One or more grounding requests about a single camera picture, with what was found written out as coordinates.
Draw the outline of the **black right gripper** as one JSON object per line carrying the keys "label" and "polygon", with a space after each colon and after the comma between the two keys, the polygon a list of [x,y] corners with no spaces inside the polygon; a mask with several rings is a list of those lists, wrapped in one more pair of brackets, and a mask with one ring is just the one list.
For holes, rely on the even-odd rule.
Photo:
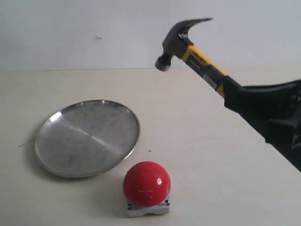
{"label": "black right gripper", "polygon": [[224,101],[225,107],[301,171],[301,80],[243,88],[242,100]]}

